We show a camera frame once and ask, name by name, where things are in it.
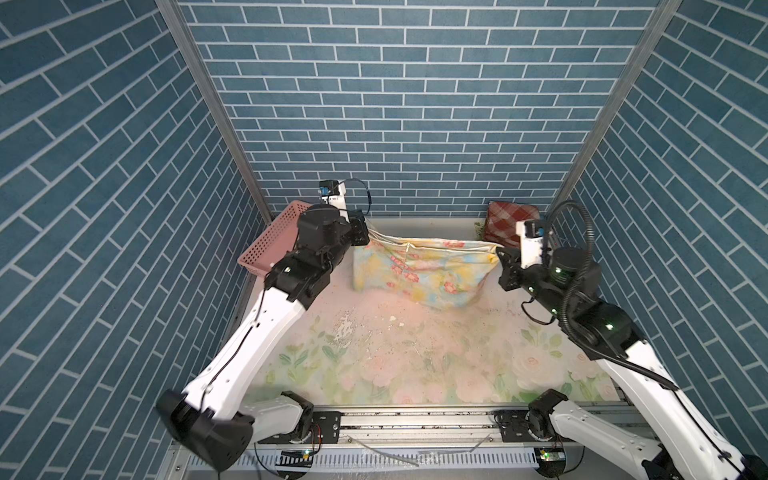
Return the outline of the pink perforated plastic basket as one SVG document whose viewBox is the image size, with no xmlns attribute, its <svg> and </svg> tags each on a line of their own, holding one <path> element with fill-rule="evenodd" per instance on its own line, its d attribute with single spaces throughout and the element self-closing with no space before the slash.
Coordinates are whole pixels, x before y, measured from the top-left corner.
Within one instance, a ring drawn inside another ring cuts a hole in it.
<svg viewBox="0 0 768 480">
<path fill-rule="evenodd" d="M 294 248 L 298 219 L 309 207 L 303 201 L 291 202 L 240 255 L 238 264 L 253 275 L 265 276 Z"/>
</svg>

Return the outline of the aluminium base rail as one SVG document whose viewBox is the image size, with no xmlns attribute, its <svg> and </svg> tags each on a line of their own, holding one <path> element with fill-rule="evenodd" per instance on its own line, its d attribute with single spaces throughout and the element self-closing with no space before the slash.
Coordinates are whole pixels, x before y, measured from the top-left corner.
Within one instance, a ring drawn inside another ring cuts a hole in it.
<svg viewBox="0 0 768 480">
<path fill-rule="evenodd" d="M 618 404 L 579 407 L 633 434 L 653 438 L 650 427 L 633 408 Z M 538 478 L 561 479 L 579 471 L 591 455 L 596 455 L 636 479 L 573 440 L 505 441 L 494 421 L 494 413 L 500 410 L 525 413 L 529 407 L 315 406 L 316 412 L 341 414 L 336 443 L 327 441 L 317 454 L 310 455 L 312 445 L 307 443 L 257 442 L 228 470 L 251 472 L 264 479 L 307 479 L 321 473 L 524 469 Z M 172 438 L 161 477 L 187 479 L 195 471 L 212 479 L 225 472 L 217 473 Z"/>
</svg>

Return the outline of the red patterned skirt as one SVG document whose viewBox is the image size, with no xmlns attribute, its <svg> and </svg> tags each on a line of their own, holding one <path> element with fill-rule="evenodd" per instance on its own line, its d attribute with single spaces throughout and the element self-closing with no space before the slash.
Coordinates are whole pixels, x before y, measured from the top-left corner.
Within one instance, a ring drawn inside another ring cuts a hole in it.
<svg viewBox="0 0 768 480">
<path fill-rule="evenodd" d="M 488 204 L 482 239 L 504 247 L 519 248 L 517 224 L 538 222 L 539 209 L 534 205 L 492 201 Z"/>
</svg>

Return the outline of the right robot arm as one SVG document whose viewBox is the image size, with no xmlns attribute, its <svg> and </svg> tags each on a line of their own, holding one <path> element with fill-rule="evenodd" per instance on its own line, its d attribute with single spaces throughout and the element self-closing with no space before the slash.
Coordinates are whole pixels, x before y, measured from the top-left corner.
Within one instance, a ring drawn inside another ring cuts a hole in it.
<svg viewBox="0 0 768 480">
<path fill-rule="evenodd" d="M 767 464 L 725 439 L 688 399 L 630 316 L 598 295 L 591 249 L 551 249 L 541 220 L 520 221 L 516 249 L 497 251 L 505 291 L 523 289 L 552 323 L 620 388 L 654 433 L 618 427 L 549 389 L 529 405 L 540 441 L 569 439 L 636 479 L 764 479 Z"/>
</svg>

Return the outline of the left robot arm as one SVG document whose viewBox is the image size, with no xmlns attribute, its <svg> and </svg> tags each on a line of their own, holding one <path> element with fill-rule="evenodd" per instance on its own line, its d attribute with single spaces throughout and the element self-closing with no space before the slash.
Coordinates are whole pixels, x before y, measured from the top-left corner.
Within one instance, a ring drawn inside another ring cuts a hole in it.
<svg viewBox="0 0 768 480">
<path fill-rule="evenodd" d="M 264 278 L 254 309 L 208 366 L 180 392 L 167 390 L 155 409 L 170 436 L 217 473 L 234 465 L 255 443 L 285 435 L 321 448 L 314 406 L 291 391 L 240 412 L 241 401 L 281 337 L 330 284 L 352 247 L 369 242 L 365 213 L 346 206 L 344 181 L 323 180 L 321 201 L 301 213 L 293 248 Z"/>
</svg>

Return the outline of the pastel floral skirt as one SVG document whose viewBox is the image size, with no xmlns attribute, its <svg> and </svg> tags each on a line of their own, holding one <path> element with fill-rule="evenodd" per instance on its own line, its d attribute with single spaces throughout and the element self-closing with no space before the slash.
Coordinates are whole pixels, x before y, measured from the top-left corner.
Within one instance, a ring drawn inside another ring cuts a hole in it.
<svg viewBox="0 0 768 480">
<path fill-rule="evenodd" d="M 478 240 L 404 238 L 369 232 L 353 249 L 357 291 L 385 289 L 438 310 L 473 303 L 498 265 L 497 244 Z"/>
</svg>

